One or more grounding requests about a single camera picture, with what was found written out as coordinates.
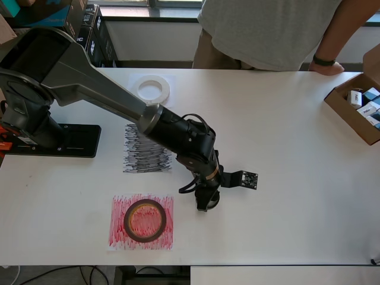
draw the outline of wall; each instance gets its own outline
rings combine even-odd
[[[191,61],[198,44],[198,23],[107,22],[119,60]],[[338,57],[362,62],[364,53],[380,43],[380,27],[360,28]],[[306,62],[312,59],[312,52]]]

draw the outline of window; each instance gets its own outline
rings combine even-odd
[[[89,2],[109,6],[200,8],[202,0],[89,0]]]

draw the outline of khaki pants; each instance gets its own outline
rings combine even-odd
[[[214,48],[211,35],[202,29],[192,67],[196,69],[255,69]]]

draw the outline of black wristband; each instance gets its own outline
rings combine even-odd
[[[313,56],[313,61],[314,61],[315,64],[321,65],[323,67],[331,67],[335,63],[335,60],[333,60],[333,61],[324,61],[323,59],[317,58],[315,55]]]

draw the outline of gray t-shirt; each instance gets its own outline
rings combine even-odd
[[[219,51],[267,70],[296,71],[341,0],[204,0],[198,21]]]

